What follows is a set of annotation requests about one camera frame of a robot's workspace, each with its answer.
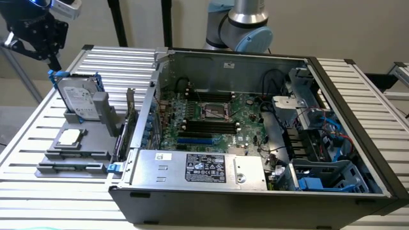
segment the slotted aluminum table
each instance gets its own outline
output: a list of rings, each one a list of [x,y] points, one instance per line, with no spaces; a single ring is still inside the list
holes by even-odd
[[[93,47],[82,50],[67,71],[102,76],[109,103],[125,111],[125,91],[135,89],[135,108],[154,71],[154,50]],[[395,118],[387,100],[379,98],[362,72],[342,60],[319,59],[360,124],[363,125],[400,182],[409,188],[407,126]],[[0,229],[53,227],[70,230],[146,229],[125,220],[107,194],[105,179],[35,178],[35,165],[43,157],[65,122],[62,101],[50,90],[26,123],[0,155]],[[153,226],[154,229],[193,229]],[[409,208],[387,216],[367,216],[344,230],[406,230]]]

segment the aluminum workbench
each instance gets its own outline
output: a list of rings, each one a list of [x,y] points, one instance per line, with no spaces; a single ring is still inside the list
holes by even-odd
[[[109,103],[117,112],[123,112],[127,87],[135,89],[135,108],[142,104],[154,71],[153,60],[153,49],[94,46],[91,50],[79,52],[66,71],[78,74],[98,72],[109,93]],[[388,101],[355,65],[336,59],[318,60],[398,179],[409,189],[407,121],[391,115],[395,111]],[[37,178],[33,175],[43,151],[65,122],[63,111],[62,100],[51,89],[0,155],[0,229],[39,226],[70,230],[149,228],[126,222],[107,194],[106,179]],[[343,229],[409,229],[409,208],[400,208],[383,217],[363,217]]]

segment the motherboard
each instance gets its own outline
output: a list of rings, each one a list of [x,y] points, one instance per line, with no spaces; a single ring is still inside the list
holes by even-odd
[[[161,99],[161,150],[262,154],[257,149],[265,128],[255,95],[167,91]]]

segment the black pole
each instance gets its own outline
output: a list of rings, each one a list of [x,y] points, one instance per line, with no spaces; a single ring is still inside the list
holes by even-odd
[[[118,0],[107,0],[107,6],[110,8],[110,13],[111,13],[117,42],[119,44],[119,47],[127,47],[119,1]]]
[[[161,0],[161,22],[163,25],[165,47],[173,47],[171,39],[171,0]]]

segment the sticker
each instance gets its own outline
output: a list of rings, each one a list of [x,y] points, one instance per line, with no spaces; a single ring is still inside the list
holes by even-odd
[[[63,87],[65,95],[74,113],[85,120],[98,119],[89,91],[83,88]]]
[[[171,153],[158,152],[155,154],[154,160],[157,160],[157,161],[171,161]]]
[[[185,180],[189,182],[225,183],[223,156],[186,154]]]
[[[225,62],[225,63],[223,63],[223,67],[225,67],[226,69],[234,69],[234,63]]]

